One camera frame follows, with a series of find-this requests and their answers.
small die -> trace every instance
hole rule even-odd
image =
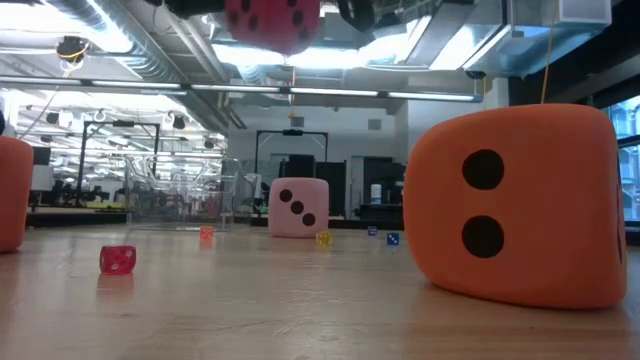
[[[105,275],[126,275],[136,266],[136,247],[131,245],[103,246],[100,251],[100,271]]]
[[[213,226],[203,226],[200,228],[200,241],[213,240]]]
[[[316,234],[316,243],[319,246],[331,246],[333,244],[333,235],[328,231],[320,231]]]
[[[387,234],[387,245],[400,245],[400,234],[398,233],[389,233]]]

wood grain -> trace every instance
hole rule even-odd
[[[405,239],[335,231],[272,239],[263,229],[36,230],[0,256],[0,359],[640,358],[640,252],[629,293],[602,311],[492,303],[428,284]],[[105,244],[136,245],[134,275],[101,276]]]

orange translucent die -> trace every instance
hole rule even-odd
[[[626,292],[614,129],[599,110],[532,105],[462,116],[415,145],[404,220],[419,268],[452,291],[599,308]]]

air duct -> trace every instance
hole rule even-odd
[[[187,77],[171,61],[155,40],[129,13],[118,0],[46,0],[46,2],[67,16],[82,21],[96,32],[95,36],[103,36],[111,41],[98,44],[105,51],[110,44],[126,45],[131,48],[126,52],[131,58],[119,58],[118,61],[138,74],[143,80],[150,82],[187,82]],[[189,110],[208,130],[226,132],[228,123],[221,110],[209,104],[200,95],[189,93],[187,96],[174,98]]]

